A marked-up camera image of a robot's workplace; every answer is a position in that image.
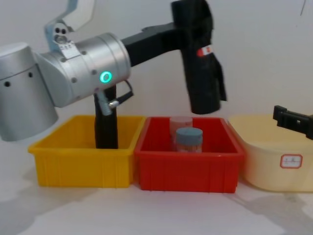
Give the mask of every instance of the white wall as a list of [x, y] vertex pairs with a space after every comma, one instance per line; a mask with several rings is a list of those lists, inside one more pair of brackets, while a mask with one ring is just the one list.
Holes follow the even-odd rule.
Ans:
[[[76, 41], [113, 32], [119, 38], [172, 21], [171, 0], [98, 0], [94, 19]], [[210, 0], [214, 49], [224, 68], [228, 102], [213, 116], [272, 113], [276, 104], [313, 113], [313, 0], [300, 16], [302, 0]], [[0, 45], [24, 41], [47, 51], [43, 27], [66, 8], [65, 0], [0, 0]], [[133, 68], [135, 97], [120, 114], [191, 115], [179, 52]], [[93, 98], [59, 111], [93, 114]]]

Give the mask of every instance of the white table surface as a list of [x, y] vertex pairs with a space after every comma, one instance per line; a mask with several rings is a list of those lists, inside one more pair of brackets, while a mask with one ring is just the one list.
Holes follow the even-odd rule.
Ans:
[[0, 235], [313, 234], [313, 194], [40, 188], [26, 149], [0, 142]]

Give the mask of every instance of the black clamp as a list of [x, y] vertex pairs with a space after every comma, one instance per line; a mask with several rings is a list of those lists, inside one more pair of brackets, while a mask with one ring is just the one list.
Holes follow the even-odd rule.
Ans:
[[274, 107], [273, 119], [277, 126], [305, 134], [313, 140], [313, 115], [304, 115], [288, 111], [282, 106]]

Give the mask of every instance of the jar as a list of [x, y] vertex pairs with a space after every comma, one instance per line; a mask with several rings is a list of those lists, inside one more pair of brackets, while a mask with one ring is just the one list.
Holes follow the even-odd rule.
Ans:
[[176, 131], [177, 152], [201, 153], [203, 131], [198, 128], [185, 127]]
[[172, 150], [176, 151], [176, 131], [183, 127], [192, 127], [192, 117], [171, 117], [170, 118], [170, 135]]

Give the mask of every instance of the plastic bin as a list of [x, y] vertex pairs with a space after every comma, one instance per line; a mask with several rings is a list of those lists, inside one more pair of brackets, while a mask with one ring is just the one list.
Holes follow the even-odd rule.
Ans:
[[119, 149], [96, 149], [94, 116], [76, 116], [28, 151], [46, 187], [127, 188], [144, 117], [118, 117]]
[[313, 141], [277, 126], [273, 115], [237, 115], [229, 119], [247, 156], [244, 178], [278, 192], [313, 192]]
[[221, 118], [193, 118], [203, 130], [202, 153], [172, 151], [170, 118], [150, 117], [135, 149], [142, 190], [234, 193], [244, 157]]

